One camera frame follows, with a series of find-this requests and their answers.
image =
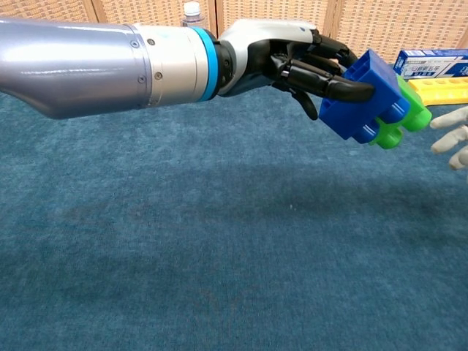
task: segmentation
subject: toy building block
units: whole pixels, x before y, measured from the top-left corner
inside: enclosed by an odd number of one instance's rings
[[[468,78],[411,79],[409,85],[425,106],[468,104]]]
[[[379,134],[377,117],[394,124],[404,120],[411,105],[400,91],[395,71],[373,50],[368,50],[344,73],[344,77],[370,83],[375,92],[368,102],[351,103],[324,99],[319,118],[343,139],[370,143]]]
[[[377,123],[380,126],[379,134],[370,144],[377,144],[384,149],[395,148],[400,144],[403,138],[402,127],[409,132],[417,132],[426,128],[432,119],[432,113],[426,108],[423,100],[412,87],[400,75],[397,75],[397,80],[401,93],[411,104],[411,108],[403,120],[394,124],[386,124],[380,118],[377,118]]]

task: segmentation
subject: robotic arm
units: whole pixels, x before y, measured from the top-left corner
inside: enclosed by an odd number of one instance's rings
[[[364,102],[374,87],[344,79],[356,61],[307,22],[239,20],[203,29],[0,18],[0,91],[50,118],[74,118],[231,97],[261,86]]]

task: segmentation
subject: white and blue box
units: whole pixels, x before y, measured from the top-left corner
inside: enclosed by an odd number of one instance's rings
[[[393,70],[404,79],[468,76],[468,49],[401,50]]]

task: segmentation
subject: wicker panel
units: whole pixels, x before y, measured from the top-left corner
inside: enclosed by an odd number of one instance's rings
[[[90,20],[83,0],[0,0],[0,16],[67,22]]]
[[[180,26],[187,0],[94,0],[100,1],[105,20],[109,23],[144,23],[160,26]],[[199,0],[200,8],[209,24],[211,13],[208,0]]]
[[[328,0],[218,0],[219,33],[241,18],[306,20],[322,31]]]
[[[402,48],[456,48],[468,27],[468,0],[342,0],[338,40],[394,62]]]

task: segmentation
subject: human hand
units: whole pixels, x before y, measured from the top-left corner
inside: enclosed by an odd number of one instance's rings
[[[441,154],[453,149],[459,143],[468,141],[468,106],[461,107],[450,113],[446,113],[431,121],[431,128],[442,129],[453,127],[455,124],[461,124],[452,129],[438,141],[432,144],[431,150],[435,154]],[[453,170],[461,170],[468,167],[468,146],[462,147],[450,158],[448,164]]]

